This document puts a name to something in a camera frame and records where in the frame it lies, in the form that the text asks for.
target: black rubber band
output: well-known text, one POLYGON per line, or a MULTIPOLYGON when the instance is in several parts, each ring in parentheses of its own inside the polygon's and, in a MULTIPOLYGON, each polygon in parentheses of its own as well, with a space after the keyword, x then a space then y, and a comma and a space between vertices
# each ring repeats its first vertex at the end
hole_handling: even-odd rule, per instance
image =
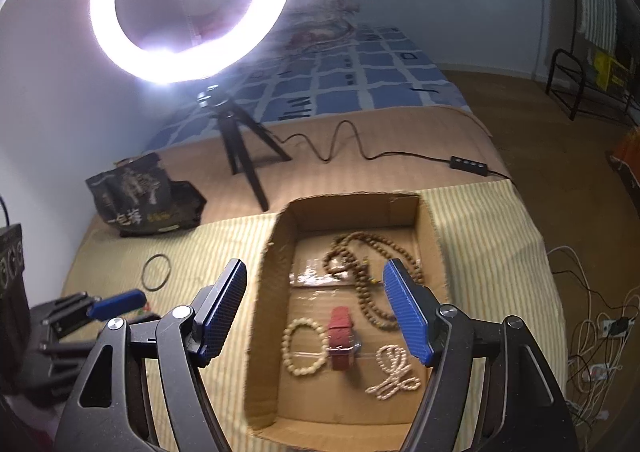
POLYGON ((158 291, 159 289, 164 288, 164 285, 167 283, 167 281, 169 280, 170 276, 171 276, 171 259, 169 259, 168 255, 166 255, 166 254, 155 254, 155 255, 152 255, 151 257, 149 257, 146 260, 146 263, 142 266, 142 273, 140 274, 140 282, 142 283, 142 286, 143 286, 143 288, 146 289, 146 291, 158 291), (166 263, 169 266, 169 270, 168 270, 168 272, 166 272, 166 276, 165 276, 164 280, 162 281, 162 283, 160 283, 159 286, 156 286, 154 288, 150 288, 145 283, 146 267, 149 266, 149 263, 151 263, 152 260, 157 259, 158 257, 164 257, 166 259, 166 263))

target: white bead necklace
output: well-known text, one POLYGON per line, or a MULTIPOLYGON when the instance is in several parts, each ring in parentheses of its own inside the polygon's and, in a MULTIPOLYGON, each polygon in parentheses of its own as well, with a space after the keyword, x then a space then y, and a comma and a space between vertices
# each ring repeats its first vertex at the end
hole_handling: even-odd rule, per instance
POLYGON ((325 329, 316 321, 311 320, 310 318, 296 318, 293 319, 287 328, 284 330, 284 334, 282 335, 282 363, 294 376, 305 376, 307 374, 314 374, 318 372, 322 366, 325 365, 327 358, 329 357, 329 335, 326 333, 325 329), (313 365, 309 367, 303 368, 295 368, 293 362, 291 361, 291 337, 293 333, 295 333, 296 329, 300 326, 309 326, 313 329, 317 334, 321 341, 321 356, 316 360, 313 365))
POLYGON ((385 371, 389 377, 381 384, 374 385, 365 390, 367 394, 375 394, 379 400, 391 398, 399 390, 416 390, 420 387, 420 379, 412 376, 405 380, 401 378, 411 370, 411 365, 406 363, 406 350, 396 344, 382 346, 376 352, 376 361, 380 369, 385 371), (382 358, 383 353, 390 362, 388 366, 382 358))

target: bed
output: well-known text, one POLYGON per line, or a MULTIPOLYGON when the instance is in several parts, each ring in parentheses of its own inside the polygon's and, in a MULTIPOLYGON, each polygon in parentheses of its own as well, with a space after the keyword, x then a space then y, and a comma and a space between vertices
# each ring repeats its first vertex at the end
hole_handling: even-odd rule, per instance
MULTIPOLYGON (((403 150, 448 158, 462 155, 487 162, 508 175, 489 132, 466 109, 434 105, 403 106, 280 121, 271 129, 280 137, 305 132, 326 154, 335 125, 357 125, 364 150, 403 150)), ((91 291, 114 295, 138 287, 145 259, 172 255, 175 276, 166 288, 148 293, 153 310, 164 314, 188 303, 214 281, 231 257, 248 267, 248 289, 222 355, 203 370, 203 381, 234 452, 286 452, 252 435, 242 407, 247 345, 262 248, 278 212, 299 197, 354 191, 418 191, 433 210, 433 221, 447 269, 452 301, 469 316, 502 321, 511 313, 526 320, 564 387, 566 343, 562 304, 546 260, 544 242, 508 179, 455 171, 436 161, 393 156, 366 161, 350 131, 338 136, 338 153, 320 162, 305 142, 287 145, 288 162, 270 159, 268 149, 247 134, 246 145, 260 162, 258 175, 271 209, 261 213, 244 175, 231 175, 220 137, 182 143, 160 151, 172 179, 188 179, 207 198, 202 226, 187 233, 122 239, 95 221, 69 273, 65 293, 91 291)), ((482 366, 474 365, 456 449, 468 446, 479 407, 482 366)), ((160 443, 176 445, 164 408, 158 370, 148 372, 150 399, 160 443)))
MULTIPOLYGON (((449 105, 470 111, 462 93, 399 28, 359 25, 330 48, 241 60, 216 84, 258 122, 398 106, 449 105)), ((158 151, 218 136, 216 120, 193 99, 178 105, 146 147, 158 151)))

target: tripod leg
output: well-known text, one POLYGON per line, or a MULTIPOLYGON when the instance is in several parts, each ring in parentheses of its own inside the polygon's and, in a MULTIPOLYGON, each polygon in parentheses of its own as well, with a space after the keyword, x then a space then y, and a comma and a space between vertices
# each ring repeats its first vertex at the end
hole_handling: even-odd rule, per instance
POLYGON ((234 119, 231 117, 219 117, 218 127, 220 134, 222 135, 222 141, 225 144, 226 158, 229 160, 229 167, 231 167, 231 174, 238 174, 238 162, 236 161, 236 153, 234 153, 233 146, 229 142, 229 124, 234 124, 234 119))
POLYGON ((251 188, 254 189, 255 197, 258 200, 258 203, 260 203, 262 211, 267 212, 267 210, 269 210, 269 201, 264 194, 258 175, 255 173, 254 163, 251 161, 249 153, 244 146, 244 142, 240 135, 240 129, 233 120, 226 123, 226 135, 228 137, 228 143, 231 150, 234 154, 238 155, 240 165, 242 165, 242 170, 244 171, 251 188))
POLYGON ((271 149, 273 149, 277 153, 277 155, 282 158, 282 161, 289 161, 291 159, 291 157, 284 152, 283 148, 280 147, 273 138, 271 138, 271 136, 265 130, 264 126, 251 118, 251 115, 249 113, 235 104, 232 105, 230 109, 236 116, 236 118, 241 121, 242 124, 251 129, 256 135, 258 135, 260 140, 262 140, 271 149))

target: ring light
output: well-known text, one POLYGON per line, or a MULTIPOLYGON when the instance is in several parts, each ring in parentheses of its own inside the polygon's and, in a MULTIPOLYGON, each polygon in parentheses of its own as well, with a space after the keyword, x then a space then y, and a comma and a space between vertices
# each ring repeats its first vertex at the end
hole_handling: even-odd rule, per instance
POLYGON ((115 0, 90 0, 94 35, 104 53, 123 70, 159 84, 197 80, 224 70, 248 54, 267 35, 286 0, 252 0, 240 22, 219 39, 182 52, 147 51, 122 31, 115 0))

